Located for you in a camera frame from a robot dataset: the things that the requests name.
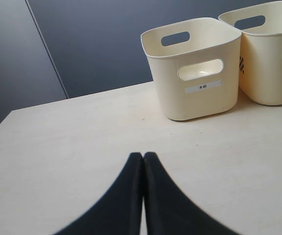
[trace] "black symbol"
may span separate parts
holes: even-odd
[[[244,58],[239,57],[239,70],[244,73]]]

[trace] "label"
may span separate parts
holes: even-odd
[[[221,80],[200,84],[198,86],[187,87],[185,88],[185,93],[188,94],[188,93],[193,93],[193,92],[200,92],[200,91],[210,89],[213,87],[218,87],[218,86],[221,86]]]

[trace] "cream plastic basket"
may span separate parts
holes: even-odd
[[[230,25],[263,16],[263,25],[244,29],[240,50],[242,90],[255,102],[282,104],[282,1],[264,3],[219,16]]]
[[[166,36],[189,40],[162,45]],[[192,19],[141,35],[162,111],[188,120],[227,111],[237,102],[241,31],[212,18]]]

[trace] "dark gray wall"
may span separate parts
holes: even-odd
[[[152,80],[148,29],[271,0],[29,0],[70,97]]]
[[[24,0],[0,0],[0,122],[10,111],[66,99]]]

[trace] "table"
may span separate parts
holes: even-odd
[[[0,124],[0,234],[66,226],[135,151],[155,151],[197,205],[237,232],[282,234],[282,106],[240,92],[226,113],[176,122],[152,82],[12,111]]]

